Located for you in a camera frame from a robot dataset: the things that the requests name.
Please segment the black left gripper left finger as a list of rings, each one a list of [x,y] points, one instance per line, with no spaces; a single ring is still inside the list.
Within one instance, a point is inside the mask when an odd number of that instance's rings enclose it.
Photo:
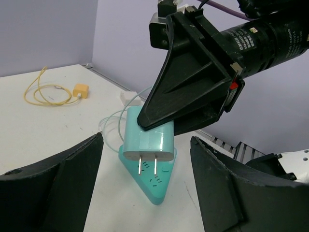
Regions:
[[[94,134],[39,162],[0,176],[2,232],[82,232],[104,140]]]

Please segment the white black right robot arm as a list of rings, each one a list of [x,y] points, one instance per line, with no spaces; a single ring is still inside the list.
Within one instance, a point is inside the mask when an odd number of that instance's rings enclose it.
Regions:
[[[241,0],[239,7],[247,22],[219,31],[202,6],[178,11],[174,0],[158,2],[150,42],[167,56],[139,126],[148,131],[173,122],[174,135],[207,127],[231,111],[245,78],[308,50],[308,1]]]

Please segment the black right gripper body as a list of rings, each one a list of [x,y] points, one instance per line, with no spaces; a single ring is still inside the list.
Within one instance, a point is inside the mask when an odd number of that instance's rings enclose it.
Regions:
[[[217,105],[223,102],[222,111],[229,111],[244,85],[240,79],[244,67],[241,54],[228,39],[204,17],[202,10],[196,9],[191,12],[186,10],[184,15],[190,20],[191,24],[196,27],[195,32],[202,40],[203,44],[223,63],[228,73],[233,76],[233,81],[229,87],[226,99],[219,99],[213,102]],[[167,16],[163,18],[158,17],[157,14],[154,15],[149,24],[149,31],[151,46],[165,49],[168,52],[169,38],[167,31]]]

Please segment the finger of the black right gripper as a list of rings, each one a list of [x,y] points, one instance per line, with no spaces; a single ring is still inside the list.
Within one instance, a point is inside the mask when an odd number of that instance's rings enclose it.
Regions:
[[[174,120],[174,135],[196,131],[217,122],[222,115],[221,105],[208,103],[187,115]]]
[[[138,116],[138,124],[146,131],[163,125],[163,116],[181,111],[188,114],[226,99],[233,76],[195,29],[184,14],[167,16],[169,50]]]

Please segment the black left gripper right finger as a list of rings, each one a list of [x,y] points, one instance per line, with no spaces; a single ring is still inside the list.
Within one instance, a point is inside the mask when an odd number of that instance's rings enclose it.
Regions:
[[[268,154],[247,163],[198,137],[190,156],[207,232],[306,232],[309,152]]]

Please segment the teal charger adapter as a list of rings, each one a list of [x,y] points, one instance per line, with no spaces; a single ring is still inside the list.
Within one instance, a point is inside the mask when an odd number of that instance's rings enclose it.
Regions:
[[[123,156],[138,162],[138,174],[144,162],[154,163],[154,175],[158,173],[158,163],[174,159],[174,122],[170,121],[150,130],[138,124],[141,106],[131,106],[126,113]]]

